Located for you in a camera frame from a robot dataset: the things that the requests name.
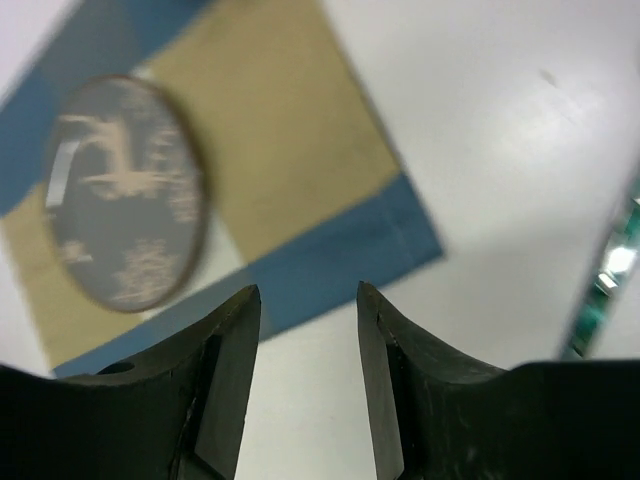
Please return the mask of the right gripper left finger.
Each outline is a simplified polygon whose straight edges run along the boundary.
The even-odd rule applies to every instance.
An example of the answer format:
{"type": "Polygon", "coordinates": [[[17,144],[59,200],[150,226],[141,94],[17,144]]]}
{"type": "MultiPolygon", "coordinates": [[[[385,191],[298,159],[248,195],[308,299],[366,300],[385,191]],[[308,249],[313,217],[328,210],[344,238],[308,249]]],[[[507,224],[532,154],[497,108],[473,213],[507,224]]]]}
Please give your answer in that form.
{"type": "Polygon", "coordinates": [[[256,286],[93,375],[1,370],[5,479],[231,479],[259,342],[256,286]]]}

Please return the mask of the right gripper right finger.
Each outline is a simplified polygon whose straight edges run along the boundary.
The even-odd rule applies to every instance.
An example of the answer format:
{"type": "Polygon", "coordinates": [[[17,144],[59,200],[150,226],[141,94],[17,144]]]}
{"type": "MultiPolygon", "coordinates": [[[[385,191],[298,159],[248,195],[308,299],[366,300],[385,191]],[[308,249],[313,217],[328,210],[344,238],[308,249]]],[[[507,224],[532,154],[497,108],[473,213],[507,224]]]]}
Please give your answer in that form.
{"type": "Polygon", "coordinates": [[[357,291],[380,479],[635,479],[639,364],[532,362],[503,370],[357,291]]]}

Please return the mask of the blue beige placemat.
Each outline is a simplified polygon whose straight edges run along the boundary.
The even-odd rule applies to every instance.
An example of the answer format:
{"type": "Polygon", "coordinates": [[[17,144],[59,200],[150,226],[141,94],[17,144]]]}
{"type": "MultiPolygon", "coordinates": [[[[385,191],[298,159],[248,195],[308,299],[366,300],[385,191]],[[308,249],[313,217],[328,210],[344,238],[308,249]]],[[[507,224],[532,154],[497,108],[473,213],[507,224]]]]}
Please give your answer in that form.
{"type": "Polygon", "coordinates": [[[72,1],[1,97],[1,250],[13,285],[1,360],[43,376],[102,367],[256,285],[262,338],[439,258],[399,155],[316,1],[72,1]],[[43,207],[54,120],[101,75],[162,89],[203,164],[207,226],[188,281],[138,313],[106,309],[60,260],[43,207]]]}

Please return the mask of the grey patterned plate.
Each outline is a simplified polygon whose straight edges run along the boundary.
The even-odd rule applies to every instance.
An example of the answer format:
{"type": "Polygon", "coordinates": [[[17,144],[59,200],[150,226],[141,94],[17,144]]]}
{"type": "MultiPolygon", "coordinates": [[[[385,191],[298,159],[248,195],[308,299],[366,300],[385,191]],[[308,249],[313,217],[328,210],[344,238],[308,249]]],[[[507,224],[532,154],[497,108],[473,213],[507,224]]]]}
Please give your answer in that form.
{"type": "Polygon", "coordinates": [[[72,91],[51,130],[43,207],[91,300],[138,313],[174,296],[201,251],[207,200],[197,144],[162,89],[111,74],[72,91]]]}

